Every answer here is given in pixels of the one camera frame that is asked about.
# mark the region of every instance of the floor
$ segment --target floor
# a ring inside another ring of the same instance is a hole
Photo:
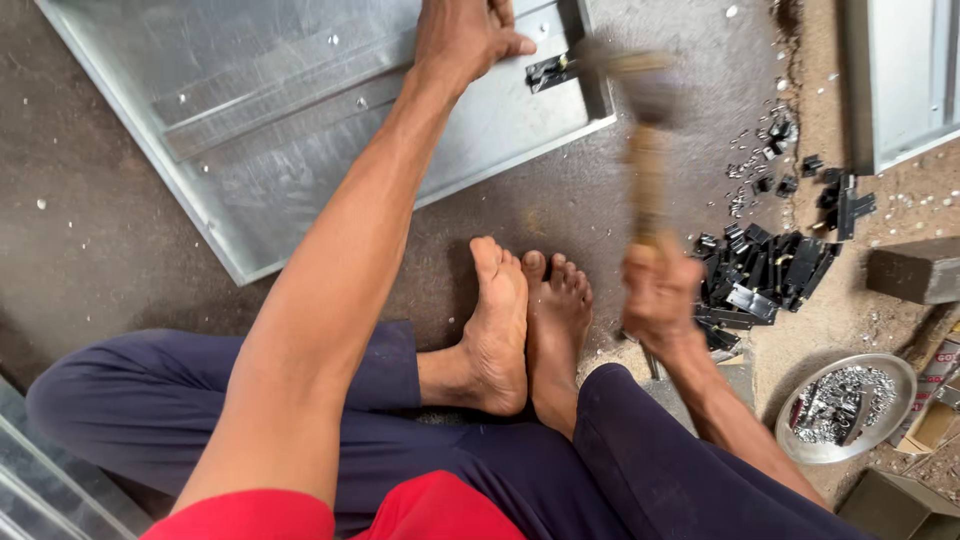
[[[671,165],[669,203],[680,238],[719,233],[729,223],[724,194],[740,181],[723,173],[742,156],[729,141],[760,126],[770,109],[764,102],[778,98],[778,76],[791,83],[779,97],[801,120],[792,163],[820,154],[828,165],[844,164],[839,2],[806,0],[801,10],[800,3],[782,0],[772,17],[767,0],[746,0],[732,18],[722,0],[589,2],[602,37],[680,54],[691,112],[674,133],[678,151]],[[0,0],[0,8],[0,372],[25,390],[58,357],[124,331],[245,333],[272,279],[235,287],[36,6]],[[780,51],[787,55],[778,61]],[[840,78],[829,82],[830,73]],[[622,102],[617,108],[624,110]],[[642,354],[617,331],[619,259],[630,224],[618,159],[628,134],[628,122],[617,122],[419,210],[383,318],[412,319],[423,349],[454,343],[476,298],[467,243],[493,234],[515,252],[561,251],[587,271],[598,300],[582,377],[600,363],[620,361],[638,380],[648,380]],[[850,353],[895,352],[909,338],[924,309],[866,291],[862,265],[874,241],[928,238],[938,229],[958,234],[951,223],[957,206],[907,209],[895,201],[888,208],[889,195],[942,199],[960,188],[958,165],[960,146],[953,144],[917,166],[905,163],[883,178],[863,180],[863,189],[877,193],[880,212],[860,222],[856,241],[803,312],[748,336],[754,384],[745,391],[755,396],[766,422],[820,366]],[[819,188],[802,184],[787,204],[760,199],[756,215],[744,221],[770,231],[803,229],[817,221],[818,194]],[[888,213],[892,217],[884,219]],[[936,460],[953,459],[954,446],[926,464],[914,463],[912,471],[940,481],[928,470]],[[881,447],[875,455],[804,472],[838,501],[866,464],[893,467],[899,460]],[[956,482],[947,472],[942,476]],[[939,487],[952,493],[960,482]]]

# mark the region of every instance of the bare foot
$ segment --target bare foot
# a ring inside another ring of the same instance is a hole
[[[593,290],[587,275],[566,257],[553,256],[544,281],[546,259],[532,251],[523,257],[529,286],[527,371],[530,396],[545,426],[573,438],[577,417],[577,356],[593,318]]]
[[[424,405],[456,405],[511,416],[527,403],[523,342],[527,284],[520,260],[489,236],[470,242],[480,300],[450,349],[418,355]]]

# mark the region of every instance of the steel tray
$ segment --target steel tray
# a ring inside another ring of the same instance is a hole
[[[420,0],[36,0],[237,284],[283,267],[379,128]],[[615,121],[608,84],[536,95],[527,65],[591,34],[584,0],[516,0],[540,50],[450,116],[428,205]]]

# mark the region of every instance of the hand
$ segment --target hand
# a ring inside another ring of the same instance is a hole
[[[660,235],[659,247],[631,244],[623,259],[629,292],[624,330],[660,358],[680,340],[698,336],[693,301],[703,275],[703,264],[685,257],[668,233]]]
[[[453,83],[457,95],[496,61],[536,52],[514,32],[513,0],[423,0],[414,66]]]

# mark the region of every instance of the navy blue pants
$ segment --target navy blue pants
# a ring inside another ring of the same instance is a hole
[[[243,338],[141,331],[67,356],[31,387],[31,421],[67,451],[178,495],[223,408]],[[397,484],[446,470],[531,539],[852,538],[832,514],[696,439],[615,364],[581,389],[573,445],[536,423],[432,426],[409,323],[378,325],[341,426],[337,534]]]

